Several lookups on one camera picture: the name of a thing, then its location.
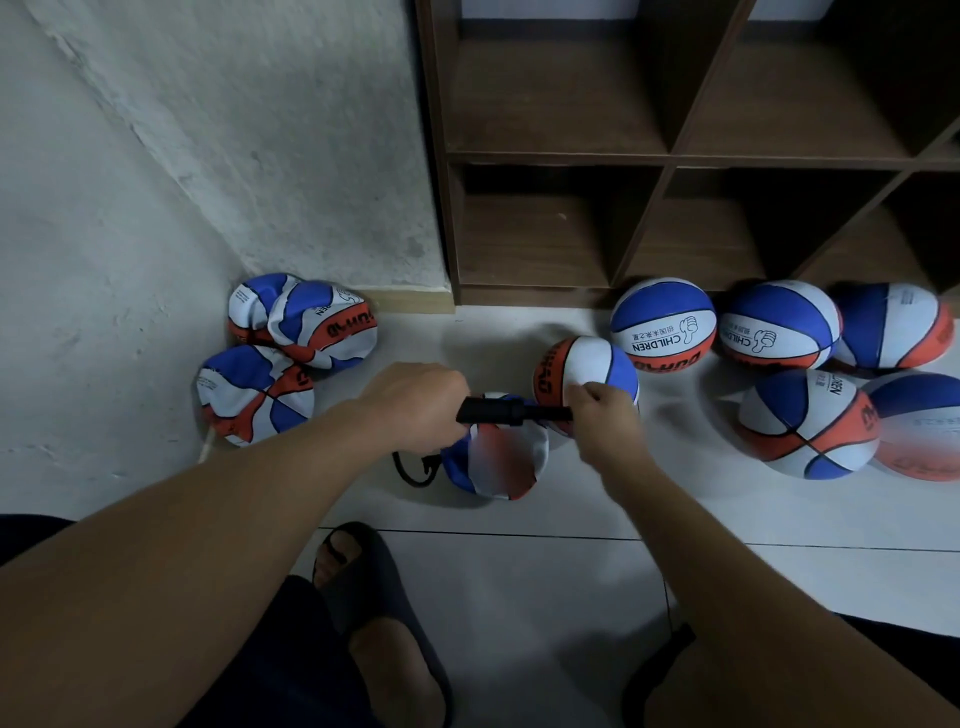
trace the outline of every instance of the person's left hand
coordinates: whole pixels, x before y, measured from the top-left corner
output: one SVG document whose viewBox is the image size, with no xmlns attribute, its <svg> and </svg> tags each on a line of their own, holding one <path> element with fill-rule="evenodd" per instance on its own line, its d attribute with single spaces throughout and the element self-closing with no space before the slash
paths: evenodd
<svg viewBox="0 0 960 728">
<path fill-rule="evenodd" d="M 464 376 L 442 364 L 398 362 L 375 376 L 357 403 L 369 408 L 390 449 L 425 455 L 467 434 L 457 412 L 469 393 Z"/>
</svg>

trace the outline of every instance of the inflated basketball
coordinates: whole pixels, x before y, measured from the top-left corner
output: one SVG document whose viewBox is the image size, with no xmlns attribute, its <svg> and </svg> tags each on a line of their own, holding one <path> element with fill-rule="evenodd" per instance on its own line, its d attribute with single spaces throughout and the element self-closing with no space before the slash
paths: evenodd
<svg viewBox="0 0 960 728">
<path fill-rule="evenodd" d="M 488 392 L 484 398 L 522 400 Z M 550 450 L 546 429 L 534 422 L 520 426 L 471 425 L 467 435 L 440 451 L 450 481 L 478 496 L 517 500 L 530 492 L 546 467 Z"/>
<path fill-rule="evenodd" d="M 942 356 L 953 343 L 947 305 L 910 283 L 851 286 L 836 297 L 843 336 L 834 358 L 851 370 L 910 369 Z"/>
<path fill-rule="evenodd" d="M 204 417 L 234 445 L 259 442 L 313 415 L 313 382 L 283 352 L 250 344 L 204 362 L 197 376 Z"/>
<path fill-rule="evenodd" d="M 795 369 L 770 375 L 747 393 L 737 431 L 774 470 L 829 480 L 870 461 L 880 427 L 870 398 L 849 379 Z"/>
<path fill-rule="evenodd" d="M 322 280 L 302 280 L 283 291 L 267 330 L 300 364 L 334 373 L 356 366 L 376 345 L 376 319 L 359 294 Z"/>
<path fill-rule="evenodd" d="M 960 480 L 960 379 L 898 372 L 864 391 L 883 424 L 877 461 L 920 480 Z"/>
<path fill-rule="evenodd" d="M 720 317 L 720 341 L 737 361 L 816 369 L 840 339 L 830 297 L 800 280 L 772 280 L 737 296 Z"/>
<path fill-rule="evenodd" d="M 275 346 L 267 331 L 267 317 L 281 294 L 293 288 L 300 279 L 286 273 L 245 280 L 236 287 L 227 304 L 227 326 L 241 344 Z"/>
<path fill-rule="evenodd" d="M 636 403 L 639 386 L 633 362 L 624 351 L 596 336 L 572 336 L 554 344 L 534 371 L 534 398 L 538 404 L 565 406 L 566 386 L 589 381 L 619 387 Z M 573 437 L 573 423 L 549 425 Z"/>
<path fill-rule="evenodd" d="M 642 372 L 678 372 L 696 364 L 716 336 L 709 296 L 689 280 L 651 279 L 628 290 L 613 307 L 613 342 Z"/>
</svg>

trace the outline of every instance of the gray wall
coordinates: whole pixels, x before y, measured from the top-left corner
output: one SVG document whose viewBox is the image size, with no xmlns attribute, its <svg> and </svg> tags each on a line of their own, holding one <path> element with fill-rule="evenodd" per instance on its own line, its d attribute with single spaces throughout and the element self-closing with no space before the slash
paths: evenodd
<svg viewBox="0 0 960 728">
<path fill-rule="evenodd" d="M 405 0 L 26 0 L 255 272 L 447 289 Z"/>
<path fill-rule="evenodd" d="M 756 0 L 752 20 L 819 20 L 832 0 Z M 574 18 L 633 17 L 638 0 L 463 0 L 465 17 Z"/>
<path fill-rule="evenodd" d="M 0 0 L 0 513 L 78 518 L 194 462 L 239 259 Z"/>
</svg>

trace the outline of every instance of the person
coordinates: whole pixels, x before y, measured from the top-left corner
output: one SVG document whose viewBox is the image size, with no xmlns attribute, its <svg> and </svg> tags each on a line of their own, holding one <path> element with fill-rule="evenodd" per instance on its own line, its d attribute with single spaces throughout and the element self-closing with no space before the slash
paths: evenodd
<svg viewBox="0 0 960 728">
<path fill-rule="evenodd" d="M 464 377 L 443 366 L 394 364 L 310 423 L 75 524 L 6 517 L 3 724 L 449 725 L 443 667 L 375 531 L 335 530 L 312 584 L 287 573 L 374 460 L 462 437 L 455 417 L 467 395 Z M 595 383 L 567 396 L 582 459 L 633 520 L 691 626 L 628 686 L 628 725 L 960 726 L 937 690 L 671 482 L 643 446 L 629 397 Z M 955 696 L 955 645 L 927 647 Z"/>
</svg>

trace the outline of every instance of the sandal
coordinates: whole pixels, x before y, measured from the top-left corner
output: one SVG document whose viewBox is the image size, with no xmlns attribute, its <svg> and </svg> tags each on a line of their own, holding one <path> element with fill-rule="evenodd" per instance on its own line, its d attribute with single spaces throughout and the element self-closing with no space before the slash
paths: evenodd
<svg viewBox="0 0 960 728">
<path fill-rule="evenodd" d="M 352 536 L 360 545 L 361 553 L 320 588 L 334 628 L 341 637 L 347 639 L 377 617 L 393 618 L 406 626 L 417 641 L 430 674 L 440 686 L 446 705 L 444 728 L 449 728 L 453 722 L 453 691 L 450 682 L 403 591 L 400 574 L 386 542 L 365 523 L 354 521 L 337 526 L 324 539 L 324 546 L 340 564 L 346 564 L 347 557 L 330 542 L 330 537 L 337 531 L 344 531 Z"/>
<path fill-rule="evenodd" d="M 685 624 L 673 633 L 670 642 L 657 650 L 630 678 L 620 700 L 620 715 L 627 728 L 643 728 L 643 710 L 646 708 L 647 698 L 666 678 L 666 673 L 673 667 L 680 653 L 696 639 L 690 625 Z"/>
</svg>

